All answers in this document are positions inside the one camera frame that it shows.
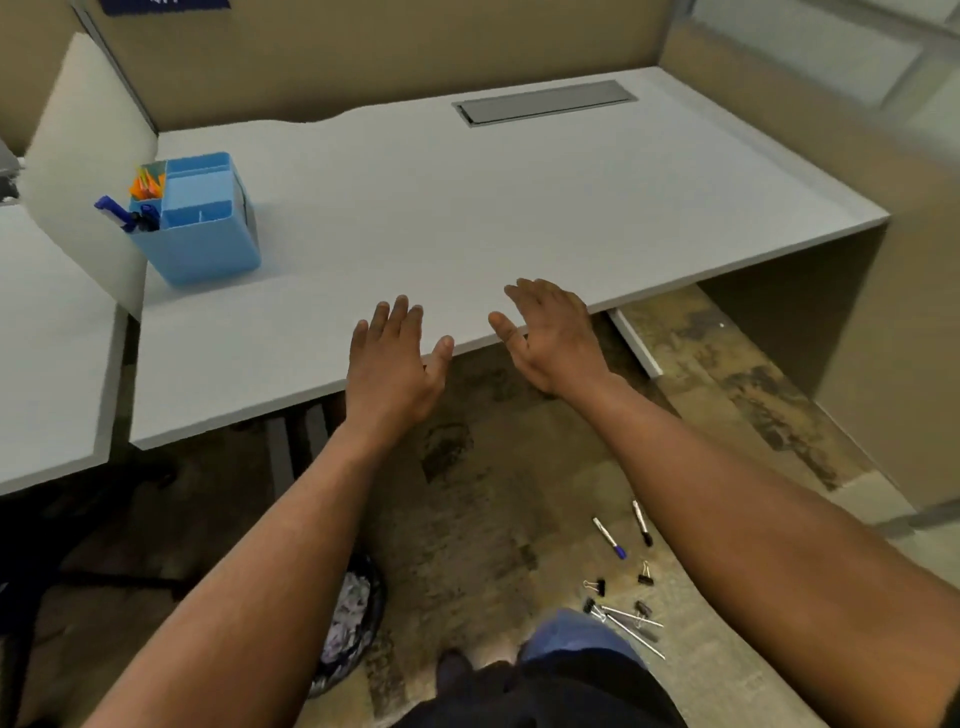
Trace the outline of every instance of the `whiteboard marker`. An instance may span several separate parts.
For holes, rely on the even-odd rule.
[[[613,536],[610,535],[610,531],[603,527],[603,523],[600,522],[600,519],[594,518],[593,525],[600,529],[600,533],[603,534],[603,537],[610,542],[610,545],[613,546],[613,550],[616,551],[616,555],[621,559],[627,558],[627,552],[623,550],[623,546],[619,546],[616,541],[613,540]]]
[[[649,548],[654,544],[654,537],[647,530],[647,523],[643,519],[643,514],[640,513],[640,504],[636,501],[634,501],[634,513],[636,513],[636,522],[640,524],[640,530],[643,531],[643,543]]]

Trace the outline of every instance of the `hand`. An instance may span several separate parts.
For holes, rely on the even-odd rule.
[[[373,437],[378,448],[391,448],[426,419],[444,391],[453,358],[453,339],[444,336],[423,366],[423,309],[415,305],[408,312],[407,304],[406,296],[398,296],[390,312],[388,303],[378,303],[370,324],[359,322],[350,342],[346,424]]]
[[[587,307],[576,294],[542,279],[518,279],[503,290],[526,321],[527,336],[499,311],[490,315],[490,325],[531,384],[571,401],[610,374]]]

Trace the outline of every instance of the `blue sign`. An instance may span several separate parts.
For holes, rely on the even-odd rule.
[[[229,8],[230,0],[100,0],[107,15],[140,15],[144,12],[212,11]]]

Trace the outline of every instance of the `white desk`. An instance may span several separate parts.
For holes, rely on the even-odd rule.
[[[107,462],[127,315],[0,206],[0,495]]]
[[[616,79],[637,101],[469,128],[467,98]],[[228,151],[263,266],[175,290],[148,270],[131,439],[152,448],[343,387],[377,301],[425,308],[423,348],[494,340],[502,286],[601,310],[880,224],[886,213],[658,68],[367,107],[315,124],[165,133]]]

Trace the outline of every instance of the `forearm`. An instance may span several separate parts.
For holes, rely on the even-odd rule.
[[[828,719],[937,724],[960,684],[955,590],[619,377],[574,399],[698,589]]]
[[[163,623],[87,727],[292,725],[381,455],[341,427]]]

